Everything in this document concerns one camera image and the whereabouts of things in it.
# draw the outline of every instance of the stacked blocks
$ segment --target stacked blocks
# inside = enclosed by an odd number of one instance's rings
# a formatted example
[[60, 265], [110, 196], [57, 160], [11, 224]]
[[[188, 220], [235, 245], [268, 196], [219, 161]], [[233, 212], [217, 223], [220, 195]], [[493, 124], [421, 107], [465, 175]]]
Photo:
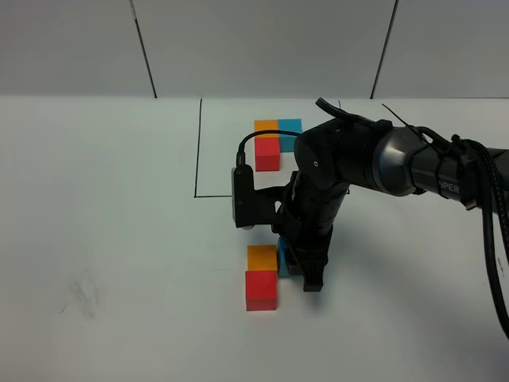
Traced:
[[275, 310], [278, 307], [278, 255], [275, 245], [247, 247], [246, 308]]
[[[302, 132], [300, 119], [279, 119], [254, 121], [254, 131], [283, 130]], [[260, 171], [279, 171], [281, 153], [293, 153], [295, 138], [291, 135], [262, 134], [254, 137], [255, 169]]]
[[[278, 121], [254, 121], [254, 131], [277, 130]], [[254, 137], [254, 162], [257, 172], [279, 171], [281, 163], [278, 134], [263, 134]]]
[[[279, 119], [278, 126], [279, 130], [292, 131], [294, 133], [302, 132], [302, 121], [300, 119]], [[279, 136], [279, 146], [282, 153], [293, 153], [295, 138], [291, 135]]]

